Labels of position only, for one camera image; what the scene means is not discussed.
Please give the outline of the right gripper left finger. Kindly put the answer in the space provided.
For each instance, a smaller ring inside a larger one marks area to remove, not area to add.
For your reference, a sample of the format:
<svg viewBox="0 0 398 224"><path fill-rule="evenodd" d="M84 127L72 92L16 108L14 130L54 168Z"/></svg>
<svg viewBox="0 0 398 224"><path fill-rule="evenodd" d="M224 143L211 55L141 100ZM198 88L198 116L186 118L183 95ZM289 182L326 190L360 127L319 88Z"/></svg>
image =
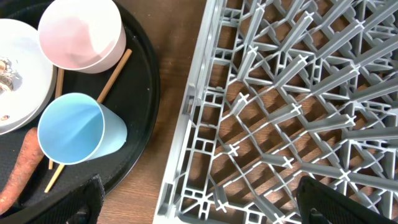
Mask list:
<svg viewBox="0 0 398 224"><path fill-rule="evenodd" d="M1 219L1 223L96 223L105 191L98 174L82 180L37 205Z"/></svg>

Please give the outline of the food scraps pile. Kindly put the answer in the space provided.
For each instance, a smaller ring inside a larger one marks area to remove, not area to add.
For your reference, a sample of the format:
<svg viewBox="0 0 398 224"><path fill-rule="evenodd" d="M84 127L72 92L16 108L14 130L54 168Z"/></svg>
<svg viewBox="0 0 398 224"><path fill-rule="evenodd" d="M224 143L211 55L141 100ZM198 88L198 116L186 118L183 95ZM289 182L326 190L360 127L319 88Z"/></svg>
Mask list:
<svg viewBox="0 0 398 224"><path fill-rule="evenodd" d="M14 91L12 77L14 73L8 60L1 60L1 93Z"/></svg>

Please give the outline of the grey plate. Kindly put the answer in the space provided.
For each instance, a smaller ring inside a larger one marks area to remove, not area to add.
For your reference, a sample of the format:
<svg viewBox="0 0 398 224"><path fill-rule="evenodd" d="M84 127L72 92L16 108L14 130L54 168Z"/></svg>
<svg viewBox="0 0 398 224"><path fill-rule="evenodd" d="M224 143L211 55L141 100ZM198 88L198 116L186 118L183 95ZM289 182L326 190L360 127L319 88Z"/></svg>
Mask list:
<svg viewBox="0 0 398 224"><path fill-rule="evenodd" d="M14 91L1 93L3 135L42 112L54 91L56 71L40 49L37 30L15 19L1 19L1 60L8 60L14 73Z"/></svg>

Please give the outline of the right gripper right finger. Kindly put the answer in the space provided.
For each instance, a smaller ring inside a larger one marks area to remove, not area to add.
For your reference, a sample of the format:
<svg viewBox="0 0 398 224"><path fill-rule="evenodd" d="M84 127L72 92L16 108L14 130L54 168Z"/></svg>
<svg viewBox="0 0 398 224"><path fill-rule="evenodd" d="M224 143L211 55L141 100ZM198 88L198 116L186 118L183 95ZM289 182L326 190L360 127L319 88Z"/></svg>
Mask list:
<svg viewBox="0 0 398 224"><path fill-rule="evenodd" d="M309 176L300 179L296 198L303 224L395 223Z"/></svg>

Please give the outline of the wooden chopstick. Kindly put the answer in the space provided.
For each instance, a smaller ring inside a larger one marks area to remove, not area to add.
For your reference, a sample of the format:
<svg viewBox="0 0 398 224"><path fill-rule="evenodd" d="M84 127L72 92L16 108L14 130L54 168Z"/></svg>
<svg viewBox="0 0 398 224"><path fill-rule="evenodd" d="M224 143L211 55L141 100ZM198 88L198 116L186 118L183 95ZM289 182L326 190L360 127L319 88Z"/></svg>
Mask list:
<svg viewBox="0 0 398 224"><path fill-rule="evenodd" d="M62 89L63 89L63 78L64 78L64 69L58 68L57 70L57 82L56 82L56 88L55 88L55 98L58 98L59 96L62 95ZM49 166L48 168L51 170L53 169L54 162L49 160Z"/></svg>
<svg viewBox="0 0 398 224"><path fill-rule="evenodd" d="M125 51L124 55L121 57L121 59L120 59L119 63L117 64L114 72L111 74L109 80L105 84L103 90L101 91L99 97L96 100L98 104L101 104L104 101L104 99L106 98L106 95L108 94L108 92L111 89L112 85L116 81L118 75L120 74L121 70L125 66L127 60L131 56L131 54L132 54L132 50L131 49L127 49ZM52 188L52 186L54 185L54 183L58 179L58 177L61 174L61 172L62 172L64 167L65 167L65 164L60 164L57 167L56 171L54 172L52 178L50 179L48 185L46 186L46 188L44 190L45 193L49 193L50 189Z"/></svg>

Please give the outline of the light blue cup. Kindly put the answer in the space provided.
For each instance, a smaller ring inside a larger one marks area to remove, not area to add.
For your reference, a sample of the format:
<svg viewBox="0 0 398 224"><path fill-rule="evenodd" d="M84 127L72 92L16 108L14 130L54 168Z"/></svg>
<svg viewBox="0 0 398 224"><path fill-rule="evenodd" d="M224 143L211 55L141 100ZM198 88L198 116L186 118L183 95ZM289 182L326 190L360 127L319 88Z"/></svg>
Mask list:
<svg viewBox="0 0 398 224"><path fill-rule="evenodd" d="M125 122L83 93L51 102L38 123L43 153L58 164L75 165L118 151L127 139Z"/></svg>

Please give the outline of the orange carrot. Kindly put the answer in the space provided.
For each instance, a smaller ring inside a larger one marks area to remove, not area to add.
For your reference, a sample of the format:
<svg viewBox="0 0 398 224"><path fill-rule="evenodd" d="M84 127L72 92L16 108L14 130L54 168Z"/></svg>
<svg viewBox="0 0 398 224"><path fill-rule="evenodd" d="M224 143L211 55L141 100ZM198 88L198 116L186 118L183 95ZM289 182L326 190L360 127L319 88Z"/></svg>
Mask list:
<svg viewBox="0 0 398 224"><path fill-rule="evenodd" d="M30 129L25 135L14 168L1 192L1 215L6 213L19 198L36 167L44 157L37 128Z"/></svg>

